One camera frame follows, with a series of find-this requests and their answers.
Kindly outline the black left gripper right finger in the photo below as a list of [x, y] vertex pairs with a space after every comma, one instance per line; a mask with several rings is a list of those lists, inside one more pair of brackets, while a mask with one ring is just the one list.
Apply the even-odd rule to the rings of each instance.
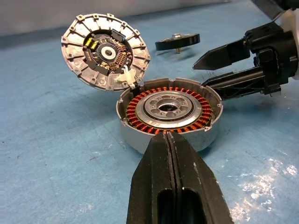
[[234, 224], [209, 166], [178, 133], [168, 133], [175, 178], [175, 224]]

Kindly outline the silver motor housing copper windings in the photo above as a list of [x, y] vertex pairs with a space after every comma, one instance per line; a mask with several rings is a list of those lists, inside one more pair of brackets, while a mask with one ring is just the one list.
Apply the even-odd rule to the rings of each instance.
[[220, 129], [222, 99], [209, 86], [185, 78], [161, 78], [125, 90], [116, 104], [121, 134], [143, 154], [151, 138], [171, 131], [196, 151], [209, 147]]

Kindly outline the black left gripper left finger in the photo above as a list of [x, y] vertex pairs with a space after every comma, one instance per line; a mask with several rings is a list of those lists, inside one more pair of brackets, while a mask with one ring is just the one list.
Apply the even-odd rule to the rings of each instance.
[[126, 224], [174, 224], [174, 183], [165, 134], [151, 138], [131, 181]]

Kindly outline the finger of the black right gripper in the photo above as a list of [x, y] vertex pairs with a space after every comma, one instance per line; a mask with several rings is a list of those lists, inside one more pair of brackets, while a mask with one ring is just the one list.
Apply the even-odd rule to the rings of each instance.
[[223, 101], [262, 92], [266, 87], [261, 67], [215, 76], [202, 85], [212, 88]]
[[192, 66], [194, 70], [217, 70], [250, 57], [244, 38], [207, 51]]

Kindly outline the blue plastic table cover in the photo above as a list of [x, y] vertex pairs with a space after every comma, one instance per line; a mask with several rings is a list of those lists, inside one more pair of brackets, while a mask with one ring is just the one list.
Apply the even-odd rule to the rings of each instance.
[[[210, 49], [240, 39], [268, 18], [249, 0], [126, 19], [151, 54], [145, 78], [204, 82], [252, 67], [193, 70]], [[0, 224], [125, 224], [141, 155], [125, 143], [115, 103], [68, 69], [65, 28], [0, 39]], [[157, 51], [173, 34], [200, 43]], [[299, 224], [299, 81], [280, 96], [223, 103], [220, 131], [201, 156], [213, 170], [236, 224]]]

